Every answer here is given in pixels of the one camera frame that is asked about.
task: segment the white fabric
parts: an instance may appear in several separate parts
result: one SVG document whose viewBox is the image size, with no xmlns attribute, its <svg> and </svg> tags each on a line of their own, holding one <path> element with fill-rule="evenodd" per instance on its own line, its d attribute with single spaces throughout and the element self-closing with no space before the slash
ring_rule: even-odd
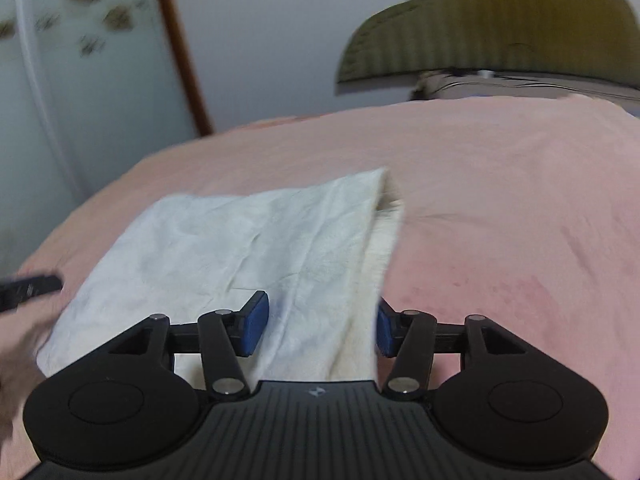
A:
<svg viewBox="0 0 640 480">
<path fill-rule="evenodd" d="M 242 360 L 251 386 L 374 378 L 376 306 L 401 211 L 384 170 L 247 197 L 165 197 L 98 263 L 38 365 L 51 375 L 155 312 L 195 322 L 265 290 L 269 322 Z M 203 387 L 199 355 L 176 356 L 175 371 Z"/>
</svg>

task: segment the brown wooden door frame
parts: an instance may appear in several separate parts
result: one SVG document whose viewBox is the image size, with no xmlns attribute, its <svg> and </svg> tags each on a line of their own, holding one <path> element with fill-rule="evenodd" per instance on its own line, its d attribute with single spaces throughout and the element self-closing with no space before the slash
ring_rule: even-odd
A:
<svg viewBox="0 0 640 480">
<path fill-rule="evenodd" d="M 200 94 L 198 80 L 196 79 L 187 44 L 184 41 L 182 24 L 178 18 L 178 10 L 175 0 L 158 0 L 160 11 L 164 18 L 169 43 L 174 54 L 176 68 L 182 81 L 184 93 L 187 97 L 193 121 L 201 137 L 210 136 L 215 133 L 213 122 L 207 113 L 204 100 Z"/>
</svg>

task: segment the metal screw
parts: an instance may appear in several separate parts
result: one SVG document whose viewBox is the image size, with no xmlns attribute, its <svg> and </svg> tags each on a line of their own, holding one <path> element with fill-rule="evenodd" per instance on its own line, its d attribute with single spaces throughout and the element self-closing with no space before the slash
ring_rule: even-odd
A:
<svg viewBox="0 0 640 480">
<path fill-rule="evenodd" d="M 396 377 L 387 384 L 389 389 L 398 394 L 410 394 L 420 388 L 420 383 L 412 377 Z"/>
<path fill-rule="evenodd" d="M 244 388 L 244 383 L 241 380 L 235 379 L 233 377 L 224 377 L 222 379 L 214 381 L 211 387 L 215 392 L 219 394 L 233 395 L 242 391 L 242 389 Z"/>
</svg>

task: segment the pink bedsheet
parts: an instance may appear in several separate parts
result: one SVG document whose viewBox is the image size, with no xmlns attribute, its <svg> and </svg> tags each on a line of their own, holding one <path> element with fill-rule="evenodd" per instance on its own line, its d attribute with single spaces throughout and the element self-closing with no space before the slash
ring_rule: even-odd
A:
<svg viewBox="0 0 640 480">
<path fill-rule="evenodd" d="M 637 480 L 640 121 L 579 96 L 365 108 L 248 126 L 144 160 L 74 212 L 21 269 L 56 269 L 66 285 L 0 317 L 0 477 L 36 463 L 20 418 L 41 379 L 31 356 L 145 207 L 172 192 L 248 194 L 379 166 L 390 168 L 407 206 L 389 303 L 441 322 L 486 314 L 593 381 L 610 408 L 596 462 Z M 437 378 L 454 366 L 437 361 Z"/>
</svg>

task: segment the bed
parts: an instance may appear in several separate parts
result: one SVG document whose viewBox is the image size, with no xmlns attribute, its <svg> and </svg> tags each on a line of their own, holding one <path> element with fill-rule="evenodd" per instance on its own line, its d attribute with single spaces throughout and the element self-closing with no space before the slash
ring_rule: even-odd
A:
<svg viewBox="0 0 640 480">
<path fill-rule="evenodd" d="M 34 354 L 95 264 L 174 192 L 249 194 L 386 166 L 406 217 L 386 277 L 396 309 L 486 314 L 596 384 L 595 461 L 640 477 L 640 121 L 584 96 L 465 98 L 250 124 L 158 153 L 76 210 L 22 266 L 65 288 L 0 316 L 0 478 L 37 458 L 21 423 Z M 434 380 L 456 371 L 438 356 Z M 388 363 L 380 361 L 380 376 Z"/>
</svg>

